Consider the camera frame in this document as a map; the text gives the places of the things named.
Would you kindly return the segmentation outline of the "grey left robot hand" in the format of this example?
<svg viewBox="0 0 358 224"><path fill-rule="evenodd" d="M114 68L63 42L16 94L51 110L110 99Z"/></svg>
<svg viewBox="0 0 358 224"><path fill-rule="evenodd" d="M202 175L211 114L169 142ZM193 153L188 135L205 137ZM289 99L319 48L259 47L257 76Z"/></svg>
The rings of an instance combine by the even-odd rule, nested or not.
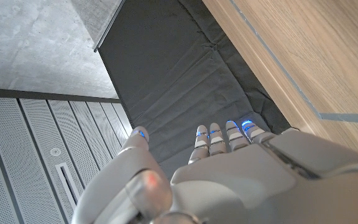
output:
<svg viewBox="0 0 358 224"><path fill-rule="evenodd" d="M358 152L252 121L199 126L166 177L136 127L82 193L73 223L358 223Z"/></svg>

